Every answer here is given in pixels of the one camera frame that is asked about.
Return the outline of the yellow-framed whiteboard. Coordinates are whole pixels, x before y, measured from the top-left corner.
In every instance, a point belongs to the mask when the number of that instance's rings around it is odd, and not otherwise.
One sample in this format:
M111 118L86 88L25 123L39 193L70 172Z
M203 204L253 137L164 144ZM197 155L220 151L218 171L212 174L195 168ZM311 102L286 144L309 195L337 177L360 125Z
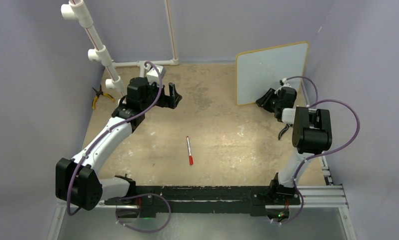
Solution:
M288 43L241 52L235 57L236 103L253 104L280 80L304 73L309 43Z

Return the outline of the red-capped white marker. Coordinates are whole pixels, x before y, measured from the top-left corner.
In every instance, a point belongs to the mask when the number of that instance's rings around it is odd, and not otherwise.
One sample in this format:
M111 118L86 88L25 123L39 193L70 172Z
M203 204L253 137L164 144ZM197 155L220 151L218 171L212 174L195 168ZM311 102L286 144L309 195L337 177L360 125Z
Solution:
M186 137L186 144L187 144L189 165L192 166L194 164L194 161L193 161L192 149L191 149L191 143L190 143L189 136Z

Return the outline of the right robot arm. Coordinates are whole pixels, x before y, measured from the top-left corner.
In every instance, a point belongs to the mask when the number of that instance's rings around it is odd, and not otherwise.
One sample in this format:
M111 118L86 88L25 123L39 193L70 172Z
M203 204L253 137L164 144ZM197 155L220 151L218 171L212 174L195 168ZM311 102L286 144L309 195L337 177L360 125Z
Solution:
M270 88L255 103L258 107L273 113L277 121L292 127L294 151L285 167L276 173L269 188L263 192L273 203L293 198L298 191L295 186L310 158L327 151L332 145L330 112L325 109L294 107L297 91L288 86L278 90Z

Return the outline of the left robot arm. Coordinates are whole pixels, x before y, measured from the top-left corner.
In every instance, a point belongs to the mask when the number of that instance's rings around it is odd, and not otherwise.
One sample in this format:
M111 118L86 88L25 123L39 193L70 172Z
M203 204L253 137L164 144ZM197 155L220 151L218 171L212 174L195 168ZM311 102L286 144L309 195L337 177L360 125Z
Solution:
M61 158L55 167L55 196L80 209L92 210L100 201L118 198L132 204L137 197L136 182L115 175L100 180L98 173L116 148L145 119L146 111L157 106L175 109L182 100L174 83L165 86L149 82L146 77L129 81L127 94L118 101L105 127L84 149L71 159Z

